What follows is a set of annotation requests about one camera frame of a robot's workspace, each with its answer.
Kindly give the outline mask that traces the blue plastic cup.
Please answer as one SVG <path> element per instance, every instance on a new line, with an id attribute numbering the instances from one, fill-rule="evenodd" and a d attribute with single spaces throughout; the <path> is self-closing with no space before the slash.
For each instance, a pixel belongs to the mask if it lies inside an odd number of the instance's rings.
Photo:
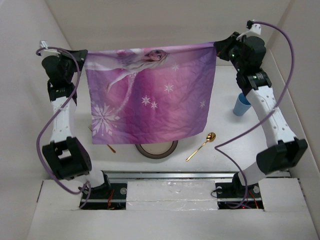
<path id="1" fill-rule="evenodd" d="M 243 93 L 240 93 L 236 99 L 232 112 L 234 115 L 241 117 L 250 109 L 251 106 L 252 105 L 247 100 L 245 95 Z"/>

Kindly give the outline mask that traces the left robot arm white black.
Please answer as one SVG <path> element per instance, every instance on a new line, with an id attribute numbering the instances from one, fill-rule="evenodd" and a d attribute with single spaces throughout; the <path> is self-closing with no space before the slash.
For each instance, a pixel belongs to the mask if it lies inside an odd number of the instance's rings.
<path id="1" fill-rule="evenodd" d="M 79 84 L 72 79 L 74 74 L 81 76 L 88 51 L 43 47 L 36 54 L 43 58 L 41 65 L 49 77 L 47 91 L 53 108 L 49 144 L 37 147 L 41 163 L 54 180 L 77 180 L 85 185 L 81 190 L 88 195 L 107 198 L 112 191 L 107 175 L 93 168 L 88 152 L 75 136 Z"/>

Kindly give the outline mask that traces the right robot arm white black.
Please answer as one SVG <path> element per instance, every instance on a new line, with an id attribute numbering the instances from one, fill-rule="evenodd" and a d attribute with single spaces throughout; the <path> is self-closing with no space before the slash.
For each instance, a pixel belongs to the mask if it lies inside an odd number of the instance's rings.
<path id="1" fill-rule="evenodd" d="M 214 43 L 217 57 L 234 66 L 236 82 L 253 107 L 265 134 L 267 149 L 256 160 L 232 178 L 226 190 L 243 197 L 267 175 L 295 167 L 308 148 L 288 126 L 275 100 L 272 83 L 261 68 L 266 54 L 265 42 L 257 36 L 234 32 L 225 40 Z"/>

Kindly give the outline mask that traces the white foam block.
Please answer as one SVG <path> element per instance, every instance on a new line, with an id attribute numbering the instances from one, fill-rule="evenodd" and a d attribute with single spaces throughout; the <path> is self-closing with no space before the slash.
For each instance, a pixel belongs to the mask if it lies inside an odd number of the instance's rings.
<path id="1" fill-rule="evenodd" d="M 215 182 L 210 180 L 148 180 L 127 184 L 129 211 L 213 211 Z"/>

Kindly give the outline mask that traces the gold spoon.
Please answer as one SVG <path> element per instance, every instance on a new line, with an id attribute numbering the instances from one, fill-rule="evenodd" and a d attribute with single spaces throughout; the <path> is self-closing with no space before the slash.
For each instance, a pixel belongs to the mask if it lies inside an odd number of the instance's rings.
<path id="1" fill-rule="evenodd" d="M 205 142 L 197 149 L 195 150 L 185 161 L 188 162 L 196 153 L 199 152 L 199 150 L 201 148 L 203 148 L 207 143 L 211 143 L 216 139 L 216 134 L 214 132 L 210 132 L 207 136 L 206 136 L 206 140 Z"/>

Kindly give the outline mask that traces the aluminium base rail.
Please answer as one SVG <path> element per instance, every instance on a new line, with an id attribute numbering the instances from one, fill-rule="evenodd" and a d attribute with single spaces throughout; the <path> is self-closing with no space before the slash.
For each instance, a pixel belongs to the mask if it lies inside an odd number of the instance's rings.
<path id="1" fill-rule="evenodd" d="M 180 140 L 175 151 L 162 159 L 147 158 L 130 144 L 112 145 L 116 153 L 106 145 L 93 144 L 88 128 L 91 123 L 91 105 L 85 76 L 81 77 L 77 93 L 76 136 L 89 153 L 93 167 L 104 171 L 111 181 L 121 178 L 129 181 L 191 178 L 229 181 L 235 172 L 253 164 L 256 155 L 267 148 L 262 128 L 245 134 L 246 130 L 258 123 L 254 110 L 250 109 L 243 116 L 233 114 L 232 109 L 240 89 L 236 83 L 236 72 L 231 66 L 216 68 L 204 131 Z M 216 134 L 215 140 L 208 142 L 186 161 L 211 132 Z"/>

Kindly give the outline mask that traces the metal rimmed cream plate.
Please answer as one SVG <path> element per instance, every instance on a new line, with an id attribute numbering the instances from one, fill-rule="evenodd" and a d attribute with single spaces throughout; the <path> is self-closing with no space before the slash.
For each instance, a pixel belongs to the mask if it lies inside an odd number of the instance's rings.
<path id="1" fill-rule="evenodd" d="M 164 159 L 171 155 L 177 148 L 178 141 L 168 141 L 161 143 L 136 144 L 135 147 L 140 154 L 149 159 Z"/>

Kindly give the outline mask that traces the gold fork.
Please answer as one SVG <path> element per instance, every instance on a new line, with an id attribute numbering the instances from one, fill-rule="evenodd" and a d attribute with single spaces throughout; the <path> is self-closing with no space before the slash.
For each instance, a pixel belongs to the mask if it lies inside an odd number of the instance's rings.
<path id="1" fill-rule="evenodd" d="M 91 132 L 93 132 L 93 127 L 92 127 L 91 124 L 88 126 L 88 129 L 89 129 Z M 108 148 L 109 148 L 114 154 L 116 153 L 116 150 L 115 150 L 114 148 L 112 148 L 109 144 L 107 144 L 107 146 L 108 146 Z"/>

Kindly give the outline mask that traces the purple printed cloth placemat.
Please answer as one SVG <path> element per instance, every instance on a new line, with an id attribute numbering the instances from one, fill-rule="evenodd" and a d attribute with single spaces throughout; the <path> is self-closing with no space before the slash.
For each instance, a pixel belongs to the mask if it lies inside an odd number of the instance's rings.
<path id="1" fill-rule="evenodd" d="M 205 129 L 216 71 L 212 42 L 90 51 L 84 68 L 93 144 L 163 143 Z"/>

